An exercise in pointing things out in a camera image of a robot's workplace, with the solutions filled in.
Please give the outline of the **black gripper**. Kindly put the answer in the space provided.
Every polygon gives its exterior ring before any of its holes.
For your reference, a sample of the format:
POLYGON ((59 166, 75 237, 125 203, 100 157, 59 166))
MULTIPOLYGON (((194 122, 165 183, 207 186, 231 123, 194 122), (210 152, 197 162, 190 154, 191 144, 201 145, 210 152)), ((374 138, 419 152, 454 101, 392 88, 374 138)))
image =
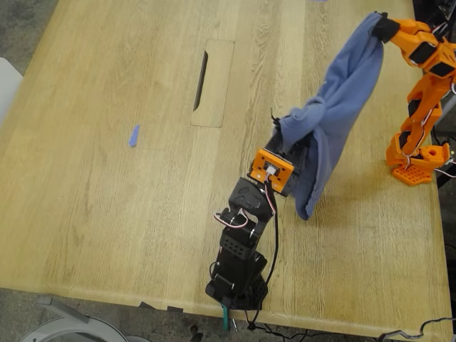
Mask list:
POLYGON ((287 165, 291 165, 293 170, 289 176, 285 176, 284 167, 278 167, 274 174, 277 178, 276 183, 272 185, 273 190, 280 195, 288 196, 293 187, 297 184, 299 175, 305 167, 305 159, 309 150, 309 135, 296 142, 290 149, 285 152, 283 149, 283 138, 280 132, 273 132, 271 139, 266 144, 265 149, 272 155, 275 155, 287 165))

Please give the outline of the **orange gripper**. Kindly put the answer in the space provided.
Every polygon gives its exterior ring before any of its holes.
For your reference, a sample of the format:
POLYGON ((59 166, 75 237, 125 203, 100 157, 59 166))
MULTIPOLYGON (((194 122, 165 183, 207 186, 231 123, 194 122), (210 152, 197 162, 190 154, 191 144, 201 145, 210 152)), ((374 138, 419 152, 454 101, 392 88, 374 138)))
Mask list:
POLYGON ((371 35, 395 44, 409 65, 436 77, 455 77, 455 44, 445 37, 437 38, 427 24, 413 19, 392 20, 382 13, 371 35))

